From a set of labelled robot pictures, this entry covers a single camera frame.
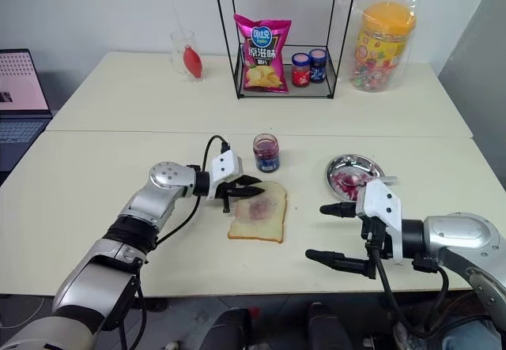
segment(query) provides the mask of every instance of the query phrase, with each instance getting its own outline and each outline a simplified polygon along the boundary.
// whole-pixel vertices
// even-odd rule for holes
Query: plastic bag
[[[244,88],[265,92],[288,92],[281,49],[285,45],[291,21],[250,21],[234,14],[244,37]]]
[[[419,0],[354,0],[339,78],[368,92],[399,83],[418,4]]]

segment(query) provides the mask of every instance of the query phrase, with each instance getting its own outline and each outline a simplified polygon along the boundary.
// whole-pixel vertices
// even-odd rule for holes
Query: orange lid
[[[391,36],[408,35],[417,24],[417,18],[407,6],[393,1],[369,6],[362,14],[362,20],[369,30]]]

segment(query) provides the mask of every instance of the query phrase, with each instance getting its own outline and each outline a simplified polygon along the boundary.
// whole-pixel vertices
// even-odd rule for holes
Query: white table
[[[162,160],[202,161],[208,134],[46,132],[0,188],[0,293],[52,295],[129,197]],[[360,221],[319,214],[334,202],[324,182],[329,159],[359,153],[397,175],[404,217],[471,211],[506,234],[506,193],[476,145],[465,138],[314,137],[279,135],[281,167],[255,170],[252,135],[226,135],[244,169],[288,191],[283,244],[229,240],[230,216],[204,203],[193,222],[149,255],[145,294],[381,291],[378,280],[337,273],[304,257],[308,248],[364,258]],[[210,155],[217,154],[218,146]],[[164,232],[191,210],[179,200]],[[436,275],[387,263],[398,291],[439,289]],[[453,273],[452,288],[466,283]]]
[[[110,53],[47,130],[472,137],[426,64],[408,65],[390,92],[360,92],[345,82],[333,100],[238,100],[228,58],[203,62],[206,79],[191,83],[168,55]]]

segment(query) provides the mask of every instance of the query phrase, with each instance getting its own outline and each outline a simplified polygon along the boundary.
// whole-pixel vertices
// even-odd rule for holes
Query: black cable
[[[441,304],[443,303],[444,299],[446,298],[446,295],[448,294],[448,289],[450,288],[450,281],[448,279],[446,271],[444,271],[444,269],[442,269],[439,266],[437,267],[437,271],[440,273],[441,278],[443,279],[443,286],[441,287],[440,293],[437,294],[436,300],[434,301],[434,304],[431,306],[430,311],[427,313],[427,316],[425,317],[424,329],[426,331],[429,331],[431,329],[432,321],[434,321],[437,311],[440,308]]]
[[[123,320],[119,323],[118,331],[121,350],[128,350],[127,334],[125,333],[125,322]]]
[[[141,304],[141,313],[142,313],[141,327],[139,328],[139,332],[137,333],[137,336],[135,337],[134,343],[130,346],[130,350],[135,350],[135,348],[139,345],[139,342],[141,342],[142,336],[144,335],[144,331],[145,331],[145,325],[148,321],[148,309],[145,305],[145,300],[144,300],[144,295],[142,294],[141,285],[139,285],[139,288],[137,290],[137,296],[139,298],[139,303]]]
[[[414,336],[420,337],[420,338],[430,338],[430,337],[434,337],[435,335],[437,335],[439,333],[448,331],[450,329],[454,329],[455,327],[466,324],[468,322],[489,318],[489,316],[487,316],[487,315],[480,314],[480,315],[462,318],[462,319],[457,320],[457,321],[455,321],[449,325],[446,325],[446,326],[440,326],[440,323],[451,313],[453,308],[455,308],[458,305],[458,303],[462,302],[464,299],[467,299],[469,297],[466,294],[466,295],[460,296],[459,297],[460,300],[457,299],[457,300],[459,300],[458,303],[457,303],[457,300],[454,301],[455,304],[452,305],[452,308],[449,309],[450,307],[448,307],[448,309],[445,310],[445,312],[441,315],[441,317],[438,318],[437,323],[428,332],[421,332],[420,330],[416,329],[414,326],[411,325],[411,323],[408,321],[406,316],[402,313],[401,308],[397,304],[397,301],[395,300],[395,297],[394,297],[394,293],[392,292],[390,284],[388,283],[387,273],[385,273],[385,268],[383,267],[383,263],[381,261],[380,251],[373,250],[372,257],[373,257],[374,262],[376,264],[376,268],[378,269],[379,278],[381,279],[381,283],[383,284],[383,289],[385,290],[385,294],[387,296],[387,300],[388,300],[389,304],[391,305],[394,312],[397,314],[398,320],[404,325],[406,330],[409,333],[413,334]]]
[[[221,135],[213,135],[208,140],[206,150],[204,151],[204,160],[202,161],[202,170],[203,171],[206,170],[207,155],[209,153],[209,149],[211,147],[211,144],[213,143],[213,141],[215,139],[220,139],[222,144],[227,143],[227,141]],[[190,220],[193,218],[193,216],[197,212],[199,204],[200,204],[200,196],[197,197],[197,201],[195,201],[195,205],[194,205],[193,209],[191,210],[190,214],[188,215],[188,217],[181,224],[179,224],[176,228],[172,229],[168,234],[166,234],[162,238],[158,239],[157,246],[160,245],[165,240],[167,240],[168,238],[172,237],[175,233],[177,233],[180,229],[182,229],[186,224],[188,224],[188,222],[190,222]]]

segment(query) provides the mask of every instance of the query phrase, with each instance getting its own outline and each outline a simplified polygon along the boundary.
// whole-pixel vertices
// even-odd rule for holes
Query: laptop
[[[11,171],[52,114],[28,49],[0,50],[0,171]]]

